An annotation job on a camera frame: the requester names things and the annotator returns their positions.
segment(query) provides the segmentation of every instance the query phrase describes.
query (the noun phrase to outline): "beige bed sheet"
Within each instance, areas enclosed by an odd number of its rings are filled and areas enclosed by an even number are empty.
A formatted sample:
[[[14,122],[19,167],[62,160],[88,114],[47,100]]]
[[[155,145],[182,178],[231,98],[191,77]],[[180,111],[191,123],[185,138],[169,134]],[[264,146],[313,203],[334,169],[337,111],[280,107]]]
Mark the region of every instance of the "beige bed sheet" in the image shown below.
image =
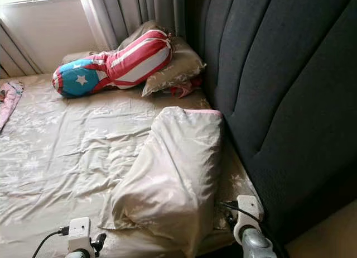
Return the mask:
[[[142,87],[64,99],[51,75],[18,78],[25,91],[0,133],[0,250],[2,257],[31,257],[40,241],[73,218],[88,216],[91,235],[103,200],[123,179],[163,107],[210,108],[200,90],[178,99],[168,94],[142,98]],[[226,141],[216,200],[252,194],[253,188]],[[215,227],[225,228],[215,210]],[[183,257],[170,240],[147,230],[106,231],[100,257]],[[233,242],[228,230],[215,230],[200,253]],[[67,238],[54,236],[38,257],[64,257]]]

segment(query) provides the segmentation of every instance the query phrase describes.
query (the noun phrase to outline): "headboard panel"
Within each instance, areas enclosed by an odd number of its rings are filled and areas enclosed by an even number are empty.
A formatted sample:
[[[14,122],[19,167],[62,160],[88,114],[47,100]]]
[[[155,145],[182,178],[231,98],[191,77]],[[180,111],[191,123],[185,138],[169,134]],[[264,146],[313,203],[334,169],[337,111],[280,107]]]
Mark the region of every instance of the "headboard panel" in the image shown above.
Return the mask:
[[[186,15],[208,99],[277,236],[355,199],[357,0],[186,0]]]

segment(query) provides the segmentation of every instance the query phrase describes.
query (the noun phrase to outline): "black cable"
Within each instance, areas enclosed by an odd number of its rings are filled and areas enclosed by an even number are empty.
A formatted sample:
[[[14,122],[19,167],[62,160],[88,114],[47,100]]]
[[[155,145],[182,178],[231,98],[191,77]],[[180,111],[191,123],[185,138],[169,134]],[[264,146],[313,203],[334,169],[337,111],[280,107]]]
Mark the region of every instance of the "black cable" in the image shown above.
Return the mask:
[[[244,211],[244,210],[242,210],[242,209],[240,209],[240,208],[238,208],[238,207],[231,206],[231,205],[226,204],[226,203],[224,203],[224,202],[221,202],[220,204],[221,204],[222,206],[227,207],[227,208],[234,209],[234,210],[236,210],[236,211],[238,211],[238,212],[242,212],[243,214],[249,216],[251,219],[255,220],[257,223],[261,224],[260,220],[259,220],[257,217],[255,217],[254,215],[250,214],[249,212],[246,212],[246,211]]]
[[[32,258],[35,258],[35,257],[36,257],[36,255],[38,254],[38,251],[40,250],[40,248],[42,247],[42,245],[45,243],[45,241],[46,241],[49,237],[52,237],[53,235],[56,235],[56,234],[62,234],[63,236],[66,236],[66,235],[68,235],[68,232],[69,232],[69,226],[65,226],[65,227],[61,227],[58,231],[52,232],[52,233],[50,233],[49,235],[47,235],[47,236],[41,241],[41,243],[39,244],[39,246],[37,247],[35,253],[32,255]]]
[[[270,239],[273,243],[273,247],[274,247],[274,250],[275,252],[277,252],[277,255],[278,257],[280,258],[288,258],[289,257],[289,254],[287,253],[286,249],[280,245],[280,243],[276,240],[276,238],[274,237],[273,233],[270,231],[270,229],[264,225],[257,217],[255,217],[254,215],[250,214],[249,212],[246,212],[245,210],[242,210],[236,206],[233,206],[233,205],[230,205],[230,204],[227,204],[225,202],[220,202],[220,204],[222,206],[225,206],[229,209],[233,209],[233,210],[236,210],[238,212],[242,212],[243,214],[249,216],[251,219],[255,220],[259,226],[262,228],[262,231],[265,235],[267,235],[268,239]]]
[[[32,255],[32,258],[35,258],[38,251],[40,250],[40,248],[42,247],[42,245],[45,243],[45,241],[49,238],[49,237],[52,237],[53,235],[56,235],[56,234],[60,234],[61,232],[58,230],[56,232],[53,232],[53,233],[50,233],[49,235],[47,235],[42,241],[41,243],[39,244],[39,246],[37,247],[35,253]]]

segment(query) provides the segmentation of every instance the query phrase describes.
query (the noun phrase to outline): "pink blanket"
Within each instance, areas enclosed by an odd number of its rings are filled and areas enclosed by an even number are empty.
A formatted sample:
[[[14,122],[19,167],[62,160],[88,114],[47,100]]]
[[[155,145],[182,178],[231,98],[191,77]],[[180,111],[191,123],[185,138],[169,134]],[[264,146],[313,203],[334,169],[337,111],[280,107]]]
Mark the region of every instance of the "pink blanket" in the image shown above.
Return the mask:
[[[0,131],[14,111],[23,92],[23,84],[11,81],[0,87]]]

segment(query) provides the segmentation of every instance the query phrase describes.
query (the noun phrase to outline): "white star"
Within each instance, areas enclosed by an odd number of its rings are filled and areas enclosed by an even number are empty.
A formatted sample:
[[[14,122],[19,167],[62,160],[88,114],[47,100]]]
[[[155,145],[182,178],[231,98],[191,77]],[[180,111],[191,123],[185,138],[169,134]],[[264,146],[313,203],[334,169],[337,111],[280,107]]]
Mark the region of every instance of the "white star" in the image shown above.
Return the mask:
[[[85,75],[83,75],[83,76],[78,75],[76,82],[80,83],[80,84],[83,86],[83,85],[84,85],[85,83],[87,83],[88,81],[85,80]]]

